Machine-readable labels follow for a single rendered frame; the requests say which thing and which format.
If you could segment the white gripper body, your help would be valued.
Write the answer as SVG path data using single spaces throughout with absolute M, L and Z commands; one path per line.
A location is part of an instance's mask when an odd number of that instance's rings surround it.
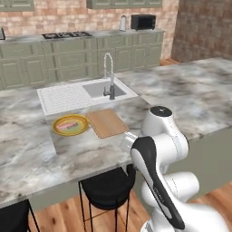
M 133 133 L 129 131 L 125 132 L 123 134 L 123 139 L 121 141 L 121 149 L 125 151 L 126 153 L 130 153 L 132 144 L 134 143 L 136 139 L 137 139 L 137 136 L 134 135 Z

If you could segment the wooden cutting board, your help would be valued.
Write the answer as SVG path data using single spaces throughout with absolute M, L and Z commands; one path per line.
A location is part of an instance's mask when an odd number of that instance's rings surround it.
M 129 130 L 112 109 L 88 112 L 86 117 L 100 139 L 119 135 Z

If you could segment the yellow plate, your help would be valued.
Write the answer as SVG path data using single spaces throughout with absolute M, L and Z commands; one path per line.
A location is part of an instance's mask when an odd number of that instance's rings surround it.
M 78 123 L 78 128 L 76 130 L 64 130 L 59 131 L 56 126 L 59 124 L 75 121 Z M 89 128 L 88 119 L 81 114 L 67 114 L 53 122 L 53 131 L 61 136 L 75 136 L 85 132 Z

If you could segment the pink meat slab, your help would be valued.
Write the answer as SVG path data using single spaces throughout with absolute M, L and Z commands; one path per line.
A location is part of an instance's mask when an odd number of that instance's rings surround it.
M 75 121 L 59 124 L 56 126 L 59 131 L 73 131 L 78 128 L 78 123 Z

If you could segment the black bar stool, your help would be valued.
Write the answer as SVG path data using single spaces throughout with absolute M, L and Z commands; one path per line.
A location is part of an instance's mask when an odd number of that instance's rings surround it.
M 40 232 L 28 199 L 0 208 L 0 232 L 32 232 L 29 226 L 29 214 L 32 214 L 37 232 Z
M 78 182 L 79 193 L 82 189 L 91 206 L 102 210 L 114 210 L 115 224 L 118 224 L 118 208 L 125 202 L 130 205 L 130 193 L 136 179 L 136 170 L 132 164 L 123 168 L 113 169 L 94 177 Z

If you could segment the silver spring tap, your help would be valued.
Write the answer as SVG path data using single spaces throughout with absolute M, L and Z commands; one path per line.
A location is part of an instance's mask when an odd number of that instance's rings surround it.
M 110 59 L 111 61 L 111 68 L 109 71 L 107 71 L 107 59 Z M 104 63 L 103 63 L 103 68 L 104 68 L 104 78 L 107 78 L 109 75 L 110 78 L 110 89 L 108 91 L 104 90 L 103 91 L 103 95 L 110 96 L 110 100 L 114 100 L 115 99 L 115 87 L 114 87 L 114 71 L 113 71 L 113 60 L 111 57 L 110 53 L 106 53 L 104 55 Z

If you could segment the white sink with drainboard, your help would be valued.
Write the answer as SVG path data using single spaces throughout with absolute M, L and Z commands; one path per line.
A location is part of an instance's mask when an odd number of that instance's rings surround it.
M 37 89 L 45 116 L 111 102 L 103 91 L 110 89 L 110 78 L 73 82 Z

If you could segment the green base cupboard run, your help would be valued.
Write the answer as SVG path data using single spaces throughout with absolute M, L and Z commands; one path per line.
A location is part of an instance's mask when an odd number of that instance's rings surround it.
M 45 39 L 41 35 L 0 41 L 0 90 L 103 76 L 160 64 L 164 32 L 97 31 L 85 37 Z

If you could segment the black toaster oven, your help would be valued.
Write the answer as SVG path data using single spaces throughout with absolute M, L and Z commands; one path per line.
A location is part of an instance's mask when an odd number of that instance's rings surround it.
M 156 15 L 154 14 L 133 14 L 130 20 L 130 28 L 139 30 L 154 30 Z

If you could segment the black gas hob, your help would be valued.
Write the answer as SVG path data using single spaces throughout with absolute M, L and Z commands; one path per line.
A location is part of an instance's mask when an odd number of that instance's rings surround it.
M 46 40 L 51 39 L 63 39 L 63 38 L 77 38 L 77 37 L 91 37 L 92 34 L 87 32 L 68 32 L 68 33 L 50 33 L 50 34 L 42 34 L 43 38 Z

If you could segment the green wall cupboards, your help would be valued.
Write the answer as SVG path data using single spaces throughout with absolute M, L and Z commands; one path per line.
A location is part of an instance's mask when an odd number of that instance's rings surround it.
M 0 0 L 0 12 L 33 11 L 34 0 Z
M 86 0 L 88 9 L 123 9 L 162 7 L 162 0 Z

